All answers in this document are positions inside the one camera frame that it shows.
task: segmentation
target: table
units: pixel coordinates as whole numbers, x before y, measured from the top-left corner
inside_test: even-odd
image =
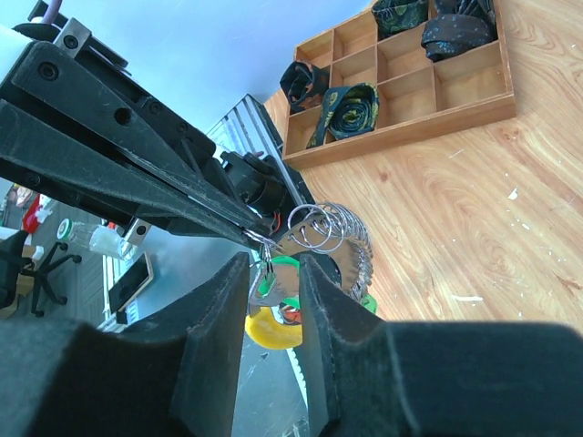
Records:
[[[516,119],[302,172],[368,224],[384,319],[583,330],[580,2],[502,7]],[[284,134],[284,95],[266,106]]]

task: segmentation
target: necktie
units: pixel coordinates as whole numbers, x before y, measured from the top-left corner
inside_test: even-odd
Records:
[[[491,0],[435,0],[438,17],[425,26],[421,45],[434,62],[462,55],[496,39]]]
[[[309,62],[295,61],[283,73],[280,85],[295,114],[320,105],[329,81],[327,71]]]
[[[336,139],[372,132],[378,115],[376,86],[358,84],[330,88],[324,95],[322,113],[308,148],[321,146],[328,129]]]
[[[379,40],[417,27],[427,21],[428,13],[428,0],[379,0],[373,5]]]

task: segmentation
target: white wall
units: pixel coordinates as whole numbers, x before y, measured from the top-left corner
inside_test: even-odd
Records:
[[[36,0],[1,0],[0,24]],[[269,98],[301,41],[370,0],[64,0],[62,12],[129,61],[134,78],[208,131],[245,94]]]

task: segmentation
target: black chair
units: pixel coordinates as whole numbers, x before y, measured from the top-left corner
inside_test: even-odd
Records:
[[[9,307],[16,299],[16,282],[20,274],[34,278],[32,313],[37,317],[43,317],[45,313],[36,309],[41,288],[54,303],[66,304],[65,296],[57,297],[53,292],[48,282],[48,274],[69,259],[72,259],[76,264],[80,263],[82,259],[78,255],[65,255],[51,264],[51,259],[55,256],[57,249],[68,249],[67,244],[57,242],[38,266],[38,269],[35,269],[35,263],[32,259],[22,257],[26,237],[28,237],[28,233],[21,230],[9,239],[0,242],[0,308]]]

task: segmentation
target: red object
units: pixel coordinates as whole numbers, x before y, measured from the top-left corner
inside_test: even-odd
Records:
[[[36,212],[40,209],[40,196],[36,196],[33,204],[30,206],[25,214],[25,217],[22,219],[22,229],[31,235],[34,234],[40,226],[40,222],[36,219]]]

